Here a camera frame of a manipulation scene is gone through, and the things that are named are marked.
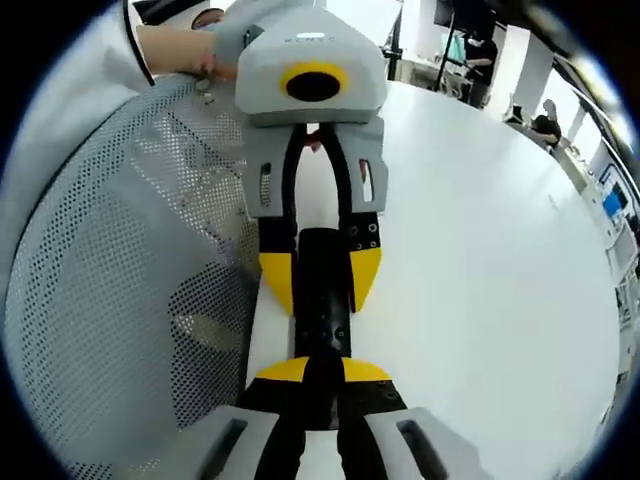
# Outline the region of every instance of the black pole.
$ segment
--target black pole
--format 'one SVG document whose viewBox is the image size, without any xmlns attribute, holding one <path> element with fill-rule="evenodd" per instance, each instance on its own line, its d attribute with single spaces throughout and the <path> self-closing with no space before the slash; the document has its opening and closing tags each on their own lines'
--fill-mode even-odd
<svg viewBox="0 0 640 480">
<path fill-rule="evenodd" d="M 389 58 L 389 70 L 387 72 L 387 80 L 396 79 L 396 69 L 398 68 L 398 60 L 402 58 L 402 50 L 400 49 L 400 29 L 402 28 L 402 8 L 393 24 L 391 31 L 391 57 Z"/>
<path fill-rule="evenodd" d="M 438 77 L 436 78 L 436 87 L 435 91 L 440 91 L 440 82 L 442 81 L 442 75 L 444 74 L 444 66 L 447 63 L 449 58 L 449 47 L 451 46 L 451 41 L 453 40 L 453 27 L 456 22 L 456 12 L 451 13 L 451 26 L 449 27 L 449 36 L 447 37 L 447 46 L 444 49 L 444 54 L 442 55 L 442 63 L 440 64 L 440 69 L 438 70 Z"/>
</svg>

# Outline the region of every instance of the desk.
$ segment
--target desk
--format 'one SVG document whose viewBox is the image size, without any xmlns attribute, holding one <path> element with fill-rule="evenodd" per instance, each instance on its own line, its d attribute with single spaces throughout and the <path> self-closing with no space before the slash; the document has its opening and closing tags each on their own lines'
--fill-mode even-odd
<svg viewBox="0 0 640 480">
<path fill-rule="evenodd" d="M 391 83 L 382 116 L 383 259 L 353 356 L 474 443 L 496 480 L 551 478 L 589 448 L 618 373 L 615 285 L 585 204 L 550 155 L 467 105 Z M 337 224 L 329 169 L 302 159 L 301 228 Z M 287 358 L 290 334 L 263 285 L 249 380 Z M 317 473 L 298 478 L 340 478 L 331 435 L 311 434 Z"/>
</svg>

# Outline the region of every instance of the person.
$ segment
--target person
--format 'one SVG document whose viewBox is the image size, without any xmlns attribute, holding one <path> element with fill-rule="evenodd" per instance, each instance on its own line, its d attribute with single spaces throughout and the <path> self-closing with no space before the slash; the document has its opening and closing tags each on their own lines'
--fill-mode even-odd
<svg viewBox="0 0 640 480">
<path fill-rule="evenodd" d="M 483 102 L 491 86 L 498 47 L 491 38 L 478 38 L 473 34 L 465 39 L 467 78 L 472 81 L 468 103 L 482 109 Z"/>
<path fill-rule="evenodd" d="M 529 127 L 534 135 L 548 146 L 555 148 L 562 138 L 562 130 L 558 124 L 556 104 L 547 98 L 542 104 L 546 115 L 538 115 Z"/>
<path fill-rule="evenodd" d="M 224 18 L 221 8 L 207 8 L 201 11 L 191 23 L 191 30 L 215 30 L 215 25 Z"/>
</svg>

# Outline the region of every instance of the perforated mesh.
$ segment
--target perforated mesh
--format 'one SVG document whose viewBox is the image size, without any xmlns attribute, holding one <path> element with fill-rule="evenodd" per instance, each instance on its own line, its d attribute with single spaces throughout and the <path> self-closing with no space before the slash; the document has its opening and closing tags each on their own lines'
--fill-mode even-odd
<svg viewBox="0 0 640 480">
<path fill-rule="evenodd" d="M 73 476 L 136 478 L 244 386 L 257 226 L 231 97 L 163 79 L 69 160 L 20 243 L 11 373 Z"/>
</svg>

